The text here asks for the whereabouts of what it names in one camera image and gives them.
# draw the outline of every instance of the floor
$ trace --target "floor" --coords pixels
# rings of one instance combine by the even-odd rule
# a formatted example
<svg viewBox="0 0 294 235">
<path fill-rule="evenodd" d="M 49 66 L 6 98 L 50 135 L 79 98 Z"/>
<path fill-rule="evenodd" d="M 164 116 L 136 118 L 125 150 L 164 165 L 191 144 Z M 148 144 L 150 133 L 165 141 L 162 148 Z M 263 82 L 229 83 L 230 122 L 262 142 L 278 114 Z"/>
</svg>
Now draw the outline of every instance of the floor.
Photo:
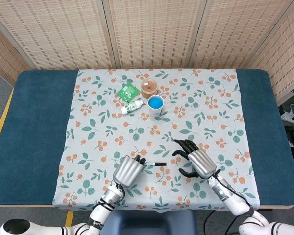
<svg viewBox="0 0 294 235">
<path fill-rule="evenodd" d="M 4 80 L 0 78 L 0 117 L 4 110 L 5 104 L 9 98 L 12 88 Z M 197 220 L 198 234 L 203 234 L 202 224 L 210 211 L 195 211 Z M 74 214 L 73 224 L 87 222 L 90 212 L 78 211 Z M 294 207 L 288 210 L 262 211 L 269 222 L 279 221 L 294 225 Z M 28 219 L 34 223 L 45 226 L 63 226 L 65 224 L 66 212 L 55 208 L 0 208 L 0 226 L 6 220 L 12 218 Z M 229 212 L 215 212 L 206 224 L 207 235 L 224 234 L 227 226 L 230 224 L 234 216 Z M 237 231 L 238 225 L 244 221 L 244 217 L 238 218 L 233 224 L 231 232 Z"/>
</svg>

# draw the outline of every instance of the small white bottle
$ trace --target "small white bottle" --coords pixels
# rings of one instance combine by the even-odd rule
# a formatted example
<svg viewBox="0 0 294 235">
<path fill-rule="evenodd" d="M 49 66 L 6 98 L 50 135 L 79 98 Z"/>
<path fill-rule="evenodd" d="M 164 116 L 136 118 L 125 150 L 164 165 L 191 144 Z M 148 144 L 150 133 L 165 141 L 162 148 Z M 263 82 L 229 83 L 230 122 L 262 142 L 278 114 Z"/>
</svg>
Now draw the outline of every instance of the small white bottle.
<svg viewBox="0 0 294 235">
<path fill-rule="evenodd" d="M 136 100 L 134 102 L 130 102 L 125 107 L 121 108 L 121 113 L 123 115 L 129 114 L 129 113 L 133 112 L 134 110 L 139 109 L 143 104 L 144 103 L 141 100 Z"/>
</svg>

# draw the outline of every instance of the table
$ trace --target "table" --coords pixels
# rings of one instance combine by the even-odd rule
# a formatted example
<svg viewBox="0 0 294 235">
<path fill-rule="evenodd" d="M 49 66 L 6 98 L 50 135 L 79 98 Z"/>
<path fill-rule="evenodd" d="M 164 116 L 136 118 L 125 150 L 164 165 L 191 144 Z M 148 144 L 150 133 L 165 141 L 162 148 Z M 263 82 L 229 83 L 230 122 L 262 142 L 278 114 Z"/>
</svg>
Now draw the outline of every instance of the table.
<svg viewBox="0 0 294 235">
<path fill-rule="evenodd" d="M 19 76 L 0 135 L 0 205 L 51 206 L 77 72 Z M 237 75 L 261 205 L 294 205 L 294 163 L 270 78 L 254 69 Z"/>
</svg>

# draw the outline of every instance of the clear plastic cup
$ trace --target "clear plastic cup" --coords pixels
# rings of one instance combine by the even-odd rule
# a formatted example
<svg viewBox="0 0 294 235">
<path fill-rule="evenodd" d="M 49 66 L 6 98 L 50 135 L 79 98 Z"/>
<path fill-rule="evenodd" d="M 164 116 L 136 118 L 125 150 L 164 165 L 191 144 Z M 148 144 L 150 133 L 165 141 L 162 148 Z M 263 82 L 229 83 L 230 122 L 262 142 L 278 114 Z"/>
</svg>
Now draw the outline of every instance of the clear plastic cup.
<svg viewBox="0 0 294 235">
<path fill-rule="evenodd" d="M 141 84 L 142 97 L 149 99 L 151 96 L 157 93 L 157 82 L 152 78 L 146 78 Z"/>
</svg>

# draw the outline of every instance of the robotic arm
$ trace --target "robotic arm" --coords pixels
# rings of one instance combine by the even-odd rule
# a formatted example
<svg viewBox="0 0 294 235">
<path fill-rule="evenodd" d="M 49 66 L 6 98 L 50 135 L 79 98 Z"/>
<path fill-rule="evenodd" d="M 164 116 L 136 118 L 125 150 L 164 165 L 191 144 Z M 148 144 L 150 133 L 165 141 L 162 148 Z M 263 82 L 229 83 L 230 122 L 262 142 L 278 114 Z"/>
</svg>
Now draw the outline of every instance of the robotic arm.
<svg viewBox="0 0 294 235">
<path fill-rule="evenodd" d="M 0 235 L 99 235 L 108 216 L 114 209 L 114 204 L 125 197 L 124 188 L 130 187 L 141 172 L 145 158 L 135 159 L 125 156 L 113 174 L 112 183 L 97 203 L 89 216 L 89 222 L 72 227 L 45 227 L 23 219 L 12 219 L 0 228 Z"/>
<path fill-rule="evenodd" d="M 201 177 L 208 180 L 208 184 L 221 201 L 228 207 L 233 215 L 247 215 L 247 219 L 239 226 L 240 235 L 289 235 L 294 234 L 294 226 L 273 222 L 270 223 L 248 203 L 238 195 L 231 185 L 218 175 L 220 170 L 210 157 L 200 150 L 190 140 L 174 140 L 184 151 L 176 150 L 173 156 L 179 154 L 192 163 L 195 172 L 185 172 L 179 169 L 186 177 Z"/>
</svg>

